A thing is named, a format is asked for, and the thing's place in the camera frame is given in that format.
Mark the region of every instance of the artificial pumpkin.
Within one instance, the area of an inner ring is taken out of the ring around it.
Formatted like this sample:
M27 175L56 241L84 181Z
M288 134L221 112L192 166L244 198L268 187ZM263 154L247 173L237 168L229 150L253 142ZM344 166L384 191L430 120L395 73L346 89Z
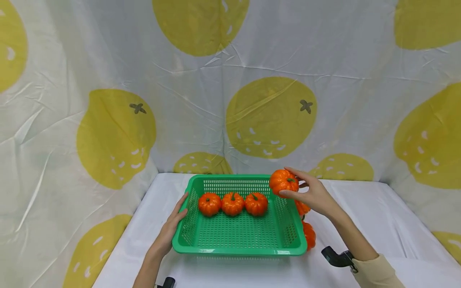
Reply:
M245 207L253 216L263 216L267 211L267 205L269 205L267 198L258 192L250 193L245 198Z
M307 206L301 201L295 200L295 204L296 204L296 209L298 210L299 215L304 215L304 214L307 214L309 211L311 211L311 207Z
M291 190L298 192L299 182L296 179L296 176L285 169L275 170L269 178L269 187L272 189L272 192L281 197L286 198L280 195L282 190Z
M245 200L239 193L230 192L224 195L221 201L221 209L226 215L237 216L240 214L245 206Z
M312 228L312 225L306 222L302 222L302 230L304 231L304 236L307 241L307 250L309 251L315 247L315 231Z
M215 193L205 193L199 198L199 211L207 217L216 215L221 209L221 198Z

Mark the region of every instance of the white tablecloth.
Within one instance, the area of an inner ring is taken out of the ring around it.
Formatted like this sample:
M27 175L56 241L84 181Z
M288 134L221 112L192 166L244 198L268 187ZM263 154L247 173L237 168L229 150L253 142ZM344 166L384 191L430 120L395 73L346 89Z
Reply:
M132 287L146 251L192 176L173 173L156 176L93 287ZM407 288L420 288L413 286L419 285L417 282L408 281L414 279L415 273L431 270L429 267L448 267L443 271L450 275L459 272L461 276L455 260L389 186L378 182L322 182L376 250L394 265ZM347 249L333 225L313 211L306 215L306 221L314 227L317 243L301 257L209 259L171 251L162 262L157 284L163 284L171 276L176 279L175 288L357 288L348 268L330 266L320 253L325 246L332 246L338 253ZM423 274L440 281L436 279L440 273ZM449 276L442 277L449 281Z

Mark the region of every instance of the green basket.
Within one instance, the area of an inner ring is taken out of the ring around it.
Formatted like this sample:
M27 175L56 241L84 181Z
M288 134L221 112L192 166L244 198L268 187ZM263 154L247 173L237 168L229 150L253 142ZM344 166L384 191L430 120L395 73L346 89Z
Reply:
M274 195L269 188L269 175L196 175L189 180L189 197L181 207L187 216L179 223L173 238L178 253L297 256L307 250L302 223L293 200ZM243 198L252 192L269 200L265 216L254 217L245 210L230 217L220 211L205 217L198 210L198 199L205 193L221 198L237 192Z

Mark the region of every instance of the yellow lemon print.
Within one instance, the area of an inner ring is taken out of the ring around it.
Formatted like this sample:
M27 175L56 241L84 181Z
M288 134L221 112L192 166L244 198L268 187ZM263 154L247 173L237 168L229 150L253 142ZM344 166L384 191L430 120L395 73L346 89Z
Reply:
M194 152L182 156L174 165L175 173L233 174L229 163L219 155Z
M27 37L9 0L0 0L0 93L13 85L26 67Z
M309 174L318 179L373 181L373 168L363 158L352 154L333 154L317 164Z
M461 40L461 1L399 0L394 16L396 45L409 50Z
M77 244L63 288L91 288L131 220L121 214L91 228Z
M286 77L247 84L227 107L227 135L240 153L267 159L293 152L309 135L317 115L311 89Z
M208 56L235 38L247 14L249 0L152 0L163 34L179 50Z
M461 83L411 111L394 137L394 151L419 183L461 189Z
M82 165L98 183L121 189L142 171L155 142L155 118L138 95L116 89L89 94L77 131Z
M442 231L435 231L433 234L447 249L448 253L461 264L461 235Z

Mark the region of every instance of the stacked pumpkin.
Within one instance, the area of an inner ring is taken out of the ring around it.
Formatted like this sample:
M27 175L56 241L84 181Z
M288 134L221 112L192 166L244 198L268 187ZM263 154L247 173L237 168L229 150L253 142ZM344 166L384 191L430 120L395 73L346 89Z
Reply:
M271 178L269 179L269 187L272 189L272 192L278 197L286 198L280 195L280 191L291 190L291 191L298 192L299 191L299 180L298 178L296 178L296 176L293 173L285 169L280 169L280 170L276 170L271 175ZM298 214L302 220L302 228L304 231L304 236L306 237L306 241L307 241L307 250L309 251L315 247L316 234L315 234L314 229L312 228L312 225L304 222L304 218L306 214L309 211L311 211L311 208L298 200L295 200L295 204L296 204L296 209L298 210Z

